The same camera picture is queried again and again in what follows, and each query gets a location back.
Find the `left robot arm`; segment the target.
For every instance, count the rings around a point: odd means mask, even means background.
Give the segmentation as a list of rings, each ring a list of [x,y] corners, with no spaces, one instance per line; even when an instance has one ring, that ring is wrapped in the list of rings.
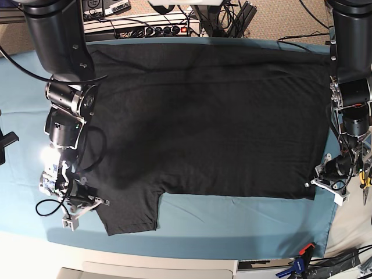
[[[341,205],[351,179],[366,172],[371,156],[371,1],[325,1],[330,35],[331,101],[325,112],[340,147],[315,168],[311,184]]]

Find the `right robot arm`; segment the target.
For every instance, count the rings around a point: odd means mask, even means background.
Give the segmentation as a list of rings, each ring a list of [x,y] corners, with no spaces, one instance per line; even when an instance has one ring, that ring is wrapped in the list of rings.
[[[39,189],[57,197],[63,225],[74,228],[82,215],[108,204],[85,177],[103,161],[107,137],[90,124],[99,78],[85,41],[83,8],[80,1],[21,1],[21,6],[40,63],[51,75],[44,126],[51,143]]]

